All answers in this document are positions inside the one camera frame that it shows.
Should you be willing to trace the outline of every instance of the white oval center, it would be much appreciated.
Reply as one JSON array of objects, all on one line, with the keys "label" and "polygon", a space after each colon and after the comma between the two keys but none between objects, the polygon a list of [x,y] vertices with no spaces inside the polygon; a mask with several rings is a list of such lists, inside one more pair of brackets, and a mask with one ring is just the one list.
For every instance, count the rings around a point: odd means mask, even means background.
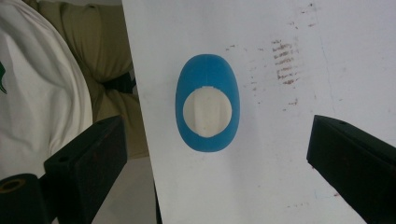
[{"label": "white oval center", "polygon": [[212,137],[224,131],[233,110],[230,100],[220,90],[202,87],[193,91],[183,105],[187,126],[202,137]]}]

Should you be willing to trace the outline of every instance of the white surface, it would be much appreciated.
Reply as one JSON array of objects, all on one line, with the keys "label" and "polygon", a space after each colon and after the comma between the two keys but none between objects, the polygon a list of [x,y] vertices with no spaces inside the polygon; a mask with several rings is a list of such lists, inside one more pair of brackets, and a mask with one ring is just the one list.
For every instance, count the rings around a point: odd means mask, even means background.
[{"label": "white surface", "polygon": [[128,161],[92,223],[156,223],[154,180],[149,158]]},{"label": "white surface", "polygon": [[42,176],[43,162],[92,125],[87,85],[53,26],[22,1],[0,1],[0,179]]},{"label": "white surface", "polygon": [[224,131],[232,114],[230,100],[214,87],[193,91],[183,105],[187,126],[201,137],[212,137]]},{"label": "white surface", "polygon": [[[364,223],[306,162],[315,114],[396,145],[394,1],[123,1],[165,224]],[[194,55],[233,68],[239,130],[190,149],[175,118]]]}]

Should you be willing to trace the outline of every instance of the white paper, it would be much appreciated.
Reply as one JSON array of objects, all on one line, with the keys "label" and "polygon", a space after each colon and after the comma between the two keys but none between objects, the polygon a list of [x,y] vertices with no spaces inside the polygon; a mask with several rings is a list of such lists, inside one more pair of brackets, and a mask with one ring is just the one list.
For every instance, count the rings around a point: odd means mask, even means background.
[{"label": "white paper", "polygon": [[[396,3],[123,1],[163,223],[364,223],[307,163],[314,115],[396,145]],[[232,67],[231,144],[190,149],[175,117],[185,62]]]}]

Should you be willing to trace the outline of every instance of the beige fabric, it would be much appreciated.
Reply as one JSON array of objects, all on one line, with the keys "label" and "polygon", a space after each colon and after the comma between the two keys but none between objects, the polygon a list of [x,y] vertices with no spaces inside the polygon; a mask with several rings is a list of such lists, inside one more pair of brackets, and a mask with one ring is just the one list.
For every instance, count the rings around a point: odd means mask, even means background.
[{"label": "beige fabric", "polygon": [[133,69],[122,6],[25,2],[52,23],[76,57],[90,92],[93,121],[122,115],[129,158],[148,156],[137,97],[101,84]]}]

